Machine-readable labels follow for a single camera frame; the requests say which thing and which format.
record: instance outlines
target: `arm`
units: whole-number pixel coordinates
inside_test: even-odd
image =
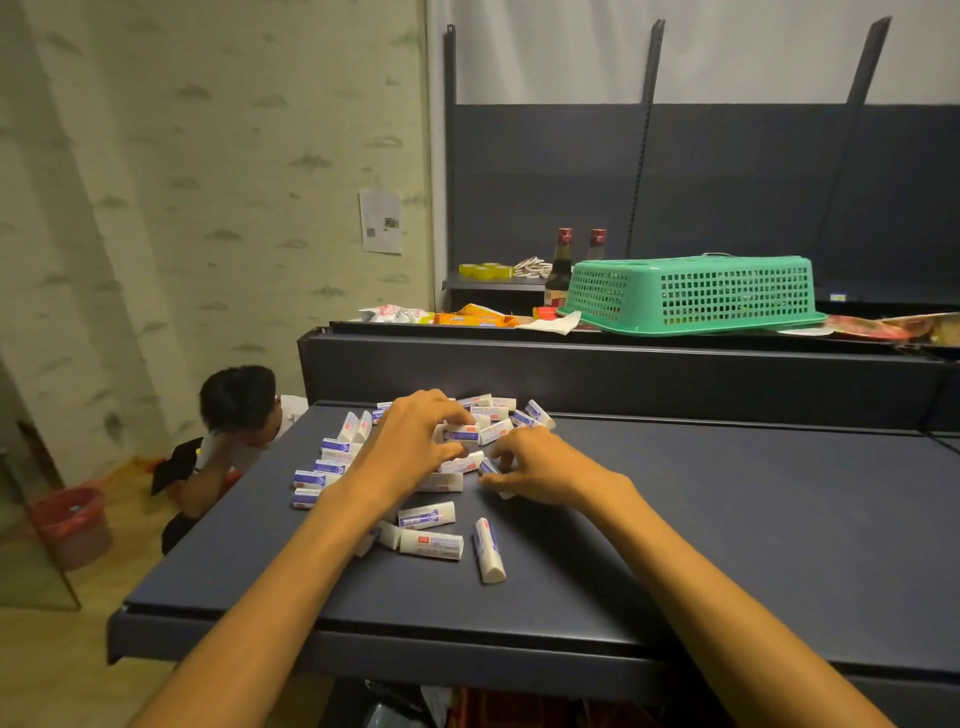
[[[135,728],[263,725],[327,596],[365,533],[428,473],[463,453],[442,420],[472,417],[438,390],[395,400],[348,473],[134,719]]]
[[[229,435],[218,435],[212,440],[213,452],[204,465],[190,475],[170,496],[184,516],[201,518],[217,503],[224,478],[232,465],[233,446],[236,442]]]
[[[494,490],[582,511],[646,586],[741,728],[892,728],[833,667],[673,530],[625,476],[545,427],[500,440]]]

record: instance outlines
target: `white wall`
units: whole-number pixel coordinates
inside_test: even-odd
[[[457,26],[461,104],[631,104],[666,19],[656,101],[847,98],[893,15],[868,102],[960,103],[960,0],[435,0]]]

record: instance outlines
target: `black hair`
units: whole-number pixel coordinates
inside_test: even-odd
[[[256,364],[221,370],[200,388],[200,416],[211,432],[261,429],[275,402],[276,377]]]

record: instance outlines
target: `forearm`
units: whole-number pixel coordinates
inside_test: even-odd
[[[741,728],[890,726],[827,662],[674,531],[622,476],[584,511],[650,591]]]
[[[277,558],[173,673],[134,726],[259,726],[357,542],[372,527],[370,489],[345,477]]]
[[[180,510],[191,519],[201,518],[217,503],[224,478],[230,470],[228,460],[211,460],[202,470],[193,473],[178,493]]]

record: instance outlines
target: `hand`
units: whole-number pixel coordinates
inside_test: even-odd
[[[496,441],[491,457],[500,458],[503,474],[483,475],[480,484],[484,487],[578,510],[584,510],[589,494],[599,490],[601,482],[626,480],[571,447],[546,427],[511,430]]]
[[[369,473],[364,480],[378,487],[382,484],[385,498],[397,503],[441,463],[467,454],[460,443],[433,441],[434,428],[444,420],[453,425],[474,424],[473,416],[439,389],[394,400],[349,472]]]

